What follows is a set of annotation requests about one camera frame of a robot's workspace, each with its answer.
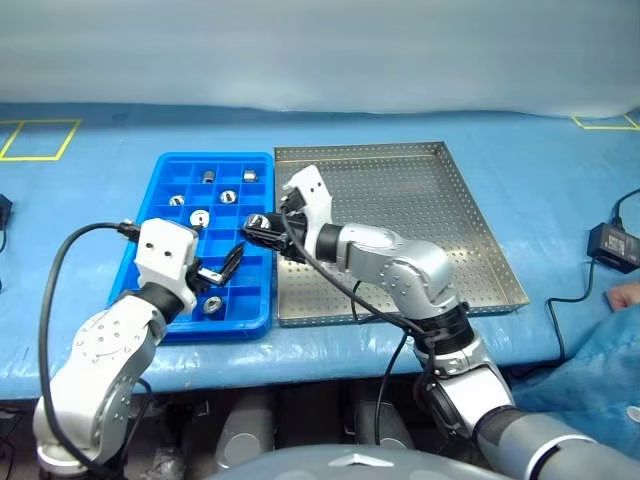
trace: black power adapter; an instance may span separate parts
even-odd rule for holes
[[[633,272],[640,267],[640,239],[603,222],[589,234],[587,255],[622,273]]]

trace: blue table surface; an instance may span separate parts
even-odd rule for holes
[[[349,115],[213,107],[0,104],[0,121],[81,118],[57,162],[0,161],[0,193],[15,202],[0,255],[0,398],[39,395],[37,328],[53,256],[74,229],[135,218],[156,159],[170,151],[264,151],[274,146],[446,142],[531,304],[472,319],[501,365],[554,359],[558,344],[544,300],[579,296],[588,231],[640,184],[640,131],[586,131],[570,119],[507,113]],[[60,132],[31,129],[11,155],[50,154]],[[8,135],[0,128],[0,142]],[[640,199],[623,218],[640,233]],[[52,313],[51,366],[69,355],[78,327],[105,306],[124,251],[94,232],[68,256]],[[568,351],[606,320],[603,292],[638,280],[599,267],[594,294],[558,305]],[[145,373],[156,391],[381,375],[400,338],[389,325],[285,329],[241,343],[161,346]],[[418,370],[411,349],[394,372]]]

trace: blue cloth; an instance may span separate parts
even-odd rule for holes
[[[613,202],[637,188],[640,179],[640,132],[587,131],[569,118],[0,104],[0,121],[44,118],[81,118],[82,124],[57,162],[0,162],[0,192],[15,202],[7,248],[0,255],[2,399],[40,394],[38,315],[60,243],[87,223],[135,218],[156,160],[166,152],[445,141],[531,299],[517,312],[471,319],[500,365],[557,357],[544,300],[584,291],[588,231],[607,219]],[[14,128],[0,124],[0,145]],[[59,129],[27,128],[7,155],[49,155],[61,138]],[[636,196],[622,208],[631,232],[640,232],[640,216],[633,214],[639,205]],[[119,235],[95,232],[69,252],[53,302],[52,372],[69,356],[79,326],[105,307],[123,250]],[[594,288],[607,290],[625,280],[618,272],[599,269]],[[557,310],[569,354],[609,311],[597,295]],[[382,375],[401,335],[383,324],[280,328],[276,321],[258,340],[162,345],[144,377],[154,391],[371,377]],[[394,373],[419,369],[411,348],[404,348]]]
[[[601,322],[575,357],[514,386],[519,408],[546,412],[605,445],[640,459],[640,305]]]

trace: human hand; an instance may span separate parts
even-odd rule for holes
[[[640,282],[613,287],[607,296],[614,312],[640,303]]]

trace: metal nut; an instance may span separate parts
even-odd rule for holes
[[[254,183],[258,181],[258,174],[255,170],[245,170],[242,174],[242,180],[245,183]]]
[[[192,227],[207,228],[209,226],[209,212],[206,210],[195,210],[189,217]]]
[[[172,207],[179,207],[180,205],[184,205],[184,196],[174,195],[169,199],[169,205],[171,205]]]
[[[202,183],[213,183],[216,179],[216,173],[213,170],[207,170],[202,174]]]
[[[222,307],[222,298],[213,296],[207,298],[202,304],[202,312],[205,315],[212,315]]]
[[[220,201],[222,203],[236,203],[238,194],[233,190],[225,190],[220,194]]]
[[[271,228],[271,222],[267,217],[259,213],[253,213],[247,217],[245,221],[247,227],[259,228],[261,230],[269,230]]]

